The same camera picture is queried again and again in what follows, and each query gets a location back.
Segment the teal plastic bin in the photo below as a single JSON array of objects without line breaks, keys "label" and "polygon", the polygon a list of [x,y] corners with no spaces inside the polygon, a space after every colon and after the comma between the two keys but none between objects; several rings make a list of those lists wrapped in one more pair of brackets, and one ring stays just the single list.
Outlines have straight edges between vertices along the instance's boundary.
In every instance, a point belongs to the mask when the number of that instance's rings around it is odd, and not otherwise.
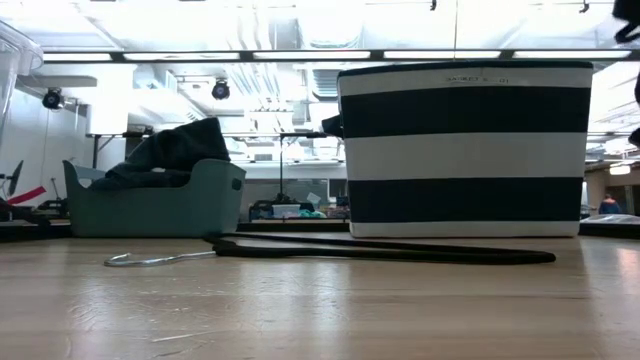
[{"label": "teal plastic bin", "polygon": [[229,162],[199,161],[180,188],[121,191],[85,188],[73,164],[63,165],[74,236],[199,238],[238,225],[246,171]]}]

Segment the fluorescent light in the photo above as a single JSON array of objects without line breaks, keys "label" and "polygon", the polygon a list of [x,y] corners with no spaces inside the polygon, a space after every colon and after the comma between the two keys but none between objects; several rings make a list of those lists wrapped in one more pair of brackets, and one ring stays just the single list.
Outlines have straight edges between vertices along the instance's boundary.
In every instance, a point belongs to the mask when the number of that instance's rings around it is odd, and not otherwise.
[{"label": "fluorescent light", "polygon": [[620,59],[631,54],[629,50],[589,51],[516,51],[516,59]]},{"label": "fluorescent light", "polygon": [[44,61],[111,61],[107,53],[46,53]]},{"label": "fluorescent light", "polygon": [[495,59],[500,51],[385,51],[385,59]]},{"label": "fluorescent light", "polygon": [[124,58],[132,61],[193,61],[193,60],[238,60],[237,52],[211,52],[211,53],[130,53],[124,54]]},{"label": "fluorescent light", "polygon": [[369,51],[257,51],[253,53],[255,59],[281,60],[313,60],[313,59],[368,59]]},{"label": "fluorescent light", "polygon": [[626,175],[631,172],[631,166],[629,165],[611,165],[609,167],[609,174],[611,175]]}]

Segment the security camera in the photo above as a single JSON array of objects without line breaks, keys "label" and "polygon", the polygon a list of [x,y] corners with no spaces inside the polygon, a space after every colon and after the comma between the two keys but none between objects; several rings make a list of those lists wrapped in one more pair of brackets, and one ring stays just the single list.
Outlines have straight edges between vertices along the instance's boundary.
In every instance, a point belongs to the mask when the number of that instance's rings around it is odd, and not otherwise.
[{"label": "security camera", "polygon": [[211,96],[213,96],[216,100],[224,100],[227,99],[231,95],[229,91],[229,85],[227,85],[226,79],[217,79],[216,85],[213,87],[211,91]]},{"label": "security camera", "polygon": [[42,106],[49,110],[60,110],[64,108],[64,104],[65,98],[60,88],[50,88],[42,98]]}]

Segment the navy and white striped bin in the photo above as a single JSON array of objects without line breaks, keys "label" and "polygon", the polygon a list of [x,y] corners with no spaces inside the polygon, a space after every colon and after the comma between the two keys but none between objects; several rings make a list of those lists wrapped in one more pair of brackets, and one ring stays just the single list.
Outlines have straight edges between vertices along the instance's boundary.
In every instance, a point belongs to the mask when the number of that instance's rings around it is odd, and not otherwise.
[{"label": "navy and white striped bin", "polygon": [[341,72],[352,235],[577,235],[592,76],[547,61]]}]

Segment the wooden table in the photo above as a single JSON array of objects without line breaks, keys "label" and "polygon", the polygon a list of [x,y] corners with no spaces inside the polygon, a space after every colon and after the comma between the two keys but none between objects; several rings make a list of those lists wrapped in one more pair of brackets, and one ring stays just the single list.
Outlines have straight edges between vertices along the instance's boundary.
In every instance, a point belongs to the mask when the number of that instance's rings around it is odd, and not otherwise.
[{"label": "wooden table", "polygon": [[198,240],[0,244],[0,359],[638,359],[640,242],[446,240],[555,264],[340,259],[106,268]]}]

